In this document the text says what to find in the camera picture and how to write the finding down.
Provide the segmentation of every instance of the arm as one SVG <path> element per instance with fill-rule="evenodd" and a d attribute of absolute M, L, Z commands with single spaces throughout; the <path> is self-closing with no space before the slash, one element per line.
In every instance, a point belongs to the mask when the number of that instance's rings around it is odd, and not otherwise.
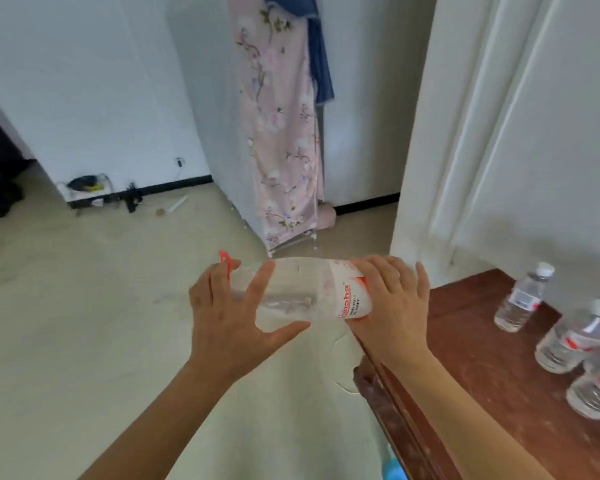
<path fill-rule="evenodd" d="M 431 354 L 426 340 L 429 279 L 394 257 L 353 260 L 372 299 L 368 317 L 349 326 L 400 380 L 431 423 L 463 478 L 542 479 L 552 476 L 513 439 Z"/>
<path fill-rule="evenodd" d="M 256 309 L 274 268 L 273 261 L 262 265 L 240 301 L 232 297 L 227 262 L 200 276 L 189 291 L 194 316 L 189 361 L 80 480 L 166 478 L 229 387 L 309 327 L 293 322 L 271 333 L 256 327 Z"/>

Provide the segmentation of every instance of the beige floor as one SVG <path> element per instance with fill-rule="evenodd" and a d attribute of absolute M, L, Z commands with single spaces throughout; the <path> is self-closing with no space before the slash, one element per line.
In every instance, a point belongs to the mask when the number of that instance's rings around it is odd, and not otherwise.
<path fill-rule="evenodd" d="M 214 184 L 74 217 L 39 171 L 0 219 L 0 479 L 77 477 L 189 354 L 187 288 L 224 248 L 263 244 Z M 176 213 L 155 210 L 182 194 Z M 282 255 L 388 252 L 396 206 L 348 214 Z M 339 337 L 343 337 L 334 346 Z M 380 478 L 384 445 L 351 388 L 360 351 L 341 322 L 316 324 L 222 399 L 172 479 Z"/>

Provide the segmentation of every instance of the baseboard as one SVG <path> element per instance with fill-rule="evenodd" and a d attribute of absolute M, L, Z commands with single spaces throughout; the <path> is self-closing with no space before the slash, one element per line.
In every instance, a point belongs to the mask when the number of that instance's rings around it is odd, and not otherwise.
<path fill-rule="evenodd" d="M 142 192 L 142 195 L 152 195 L 162 192 L 169 192 L 171 190 L 184 189 L 186 187 L 195 187 L 196 185 L 210 184 L 213 181 L 214 179 L 211 178 L 211 175 L 204 175 L 202 177 L 193 177 L 186 178 L 184 180 L 177 180 L 175 182 L 167 182 L 166 184 L 150 185 L 148 187 L 142 187 L 139 190 Z M 110 202 L 117 200 L 114 198 L 114 195 L 116 195 L 118 198 L 124 200 L 127 193 L 128 191 L 123 190 L 122 192 L 116 192 L 115 194 L 98 195 L 97 197 L 72 200 L 71 202 L 67 202 L 67 204 L 72 209 L 84 209 L 85 207 L 90 207 L 92 201 L 100 198 L 105 202 Z"/>
<path fill-rule="evenodd" d="M 346 205 L 339 205 L 334 207 L 336 214 L 341 216 L 343 214 L 350 214 L 364 209 L 373 209 L 374 207 L 380 207 L 381 205 L 387 205 L 388 203 L 396 203 L 400 200 L 400 192 L 391 195 L 385 195 L 383 197 L 370 198 L 368 200 L 362 200 L 360 202 L 348 203 Z"/>

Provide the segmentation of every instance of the pink floral cloth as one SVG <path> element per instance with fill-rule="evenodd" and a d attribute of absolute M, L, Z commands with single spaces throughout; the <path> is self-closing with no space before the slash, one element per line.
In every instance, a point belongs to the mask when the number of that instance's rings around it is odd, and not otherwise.
<path fill-rule="evenodd" d="M 263 0 L 228 0 L 242 124 L 267 250 L 314 229 L 323 199 L 307 22 Z"/>

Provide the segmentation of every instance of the wooden table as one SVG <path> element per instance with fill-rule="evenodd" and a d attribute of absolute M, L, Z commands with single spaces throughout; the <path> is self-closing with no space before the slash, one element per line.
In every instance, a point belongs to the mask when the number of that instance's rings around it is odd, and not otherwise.
<path fill-rule="evenodd" d="M 556 375 L 534 359 L 536 343 L 560 315 L 542 305 L 518 333 L 493 323 L 513 283 L 493 269 L 432 290 L 429 346 L 456 381 L 556 480 L 600 480 L 600 421 L 579 416 L 564 398 L 581 368 Z M 460 480 L 424 414 L 389 370 L 365 355 L 354 380 L 409 480 Z"/>

